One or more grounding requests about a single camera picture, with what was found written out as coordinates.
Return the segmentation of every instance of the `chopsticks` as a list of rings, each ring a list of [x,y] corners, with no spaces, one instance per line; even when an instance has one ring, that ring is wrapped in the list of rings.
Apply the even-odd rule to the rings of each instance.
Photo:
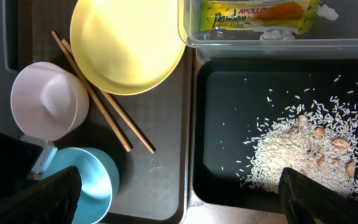
[[[73,55],[73,51],[71,49],[70,44],[67,40],[63,39],[62,44],[66,47],[66,49]],[[117,111],[117,113],[121,116],[121,118],[128,124],[128,126],[133,130],[133,132],[136,134],[136,136],[143,142],[143,144],[146,146],[146,148],[151,152],[154,153],[154,148],[149,144],[149,142],[146,140],[146,138],[143,136],[143,134],[137,129],[136,125],[132,122],[132,120],[126,115],[126,113],[121,109],[121,107],[118,105],[116,99],[112,97],[108,92],[100,90],[100,92],[103,94],[103,96],[109,101],[111,106]]]
[[[77,64],[75,63],[74,59],[71,57],[70,53],[67,51],[65,46],[62,44],[62,42],[59,39],[59,37],[57,36],[56,32],[52,31],[52,35],[55,38],[55,40],[56,40],[57,44],[59,45],[59,47],[61,48],[61,50],[63,51],[63,53],[66,55],[67,60],[69,61],[71,66],[74,68],[74,71],[77,73],[78,78],[84,84],[86,91],[88,91],[89,95],[91,95],[93,101],[98,106],[100,112],[102,112],[104,118],[106,118],[106,121],[109,123],[111,129],[114,131],[114,133],[118,137],[118,140],[121,142],[122,146],[124,146],[124,148],[127,152],[130,152],[132,149],[131,145],[127,142],[127,140],[125,139],[124,135],[121,133],[121,130],[118,128],[118,125],[114,122],[112,117],[110,117],[110,114],[108,113],[107,109],[103,106],[102,102],[100,101],[100,99],[98,98],[96,93],[93,91],[91,85],[86,80],[84,74],[82,74],[80,68],[78,68]]]
[[[71,63],[71,66],[76,70],[77,74],[80,74],[78,76],[82,76],[83,79],[81,79],[82,82],[86,82],[88,85],[88,81],[86,80],[85,76],[81,73],[81,70],[78,68],[77,64],[73,60],[73,52],[71,50],[70,44],[67,42],[67,40],[63,39],[60,41],[60,39],[57,37],[57,34],[52,31],[52,35],[55,37],[56,41],[58,42],[60,48],[63,50],[63,53],[65,53],[67,59]],[[126,115],[125,111],[122,110],[122,108],[119,106],[117,101],[107,92],[100,90],[103,96],[107,99],[107,101],[111,104],[111,106],[117,111],[117,113],[121,116],[121,118],[128,124],[128,126],[132,129],[132,131],[136,134],[136,136],[143,142],[143,144],[146,146],[146,148],[151,152],[154,153],[154,148],[149,144],[149,142],[146,140],[145,136],[140,132],[140,130],[136,127],[136,125],[132,122],[132,120]]]

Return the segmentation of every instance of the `yellow package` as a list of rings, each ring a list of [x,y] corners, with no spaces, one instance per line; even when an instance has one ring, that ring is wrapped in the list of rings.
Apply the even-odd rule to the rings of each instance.
[[[201,3],[201,31],[265,31],[274,27],[303,34],[310,31],[319,4],[320,0],[204,1]]]

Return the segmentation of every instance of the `yellow bowl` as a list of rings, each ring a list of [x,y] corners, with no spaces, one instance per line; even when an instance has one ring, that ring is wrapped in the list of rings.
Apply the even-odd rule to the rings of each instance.
[[[70,40],[85,77],[117,95],[157,86],[185,49],[178,35],[178,3],[167,0],[79,0]]]

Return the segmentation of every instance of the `black tray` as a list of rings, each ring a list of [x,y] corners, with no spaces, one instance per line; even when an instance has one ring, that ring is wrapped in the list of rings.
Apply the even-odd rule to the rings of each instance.
[[[19,69],[32,62],[52,62],[75,74],[51,31],[70,40],[71,15],[77,0],[19,0]],[[134,96],[115,96],[156,148],[151,154],[116,110],[103,101],[133,145],[126,153],[100,110],[89,101],[84,123],[55,142],[64,147],[96,147],[111,156],[120,188],[101,223],[179,223],[186,213],[187,158],[190,133],[192,50],[161,84]]]
[[[334,83],[338,75],[341,82]],[[277,120],[288,116],[282,114],[286,106],[302,102],[307,109],[313,100],[329,105],[331,111],[331,95],[338,95],[341,102],[357,103],[358,110],[356,82],[358,60],[220,60],[203,65],[196,91],[193,188],[197,196],[208,203],[282,213],[277,194],[247,186],[241,189],[236,175],[250,174],[250,168],[245,168],[250,163],[244,162],[254,149],[243,142],[260,136],[256,117]],[[348,95],[349,90],[355,93]],[[273,98],[274,107],[266,96]]]

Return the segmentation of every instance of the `black surface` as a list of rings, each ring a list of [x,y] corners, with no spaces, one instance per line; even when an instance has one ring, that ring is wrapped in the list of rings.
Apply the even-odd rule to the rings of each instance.
[[[69,166],[1,201],[0,224],[69,224],[80,193],[80,173]]]
[[[13,70],[19,68],[19,51],[17,49],[17,1],[5,1],[6,24],[6,58],[7,67]]]
[[[358,223],[358,206],[314,180],[284,168],[278,193],[288,224]]]
[[[334,83],[338,75],[341,81]],[[197,196],[208,203],[281,213],[277,194],[247,186],[240,189],[236,176],[236,172],[245,177],[250,174],[246,156],[252,157],[254,149],[242,142],[261,135],[256,117],[260,121],[287,117],[288,113],[282,114],[284,108],[299,103],[308,111],[312,100],[329,105],[331,110],[331,95],[338,95],[341,102],[357,103],[358,110],[356,82],[357,60],[221,60],[204,64],[196,96],[193,188]],[[348,95],[349,90],[355,93]],[[274,107],[266,96],[273,99]]]
[[[20,192],[42,147],[0,133],[0,200]]]

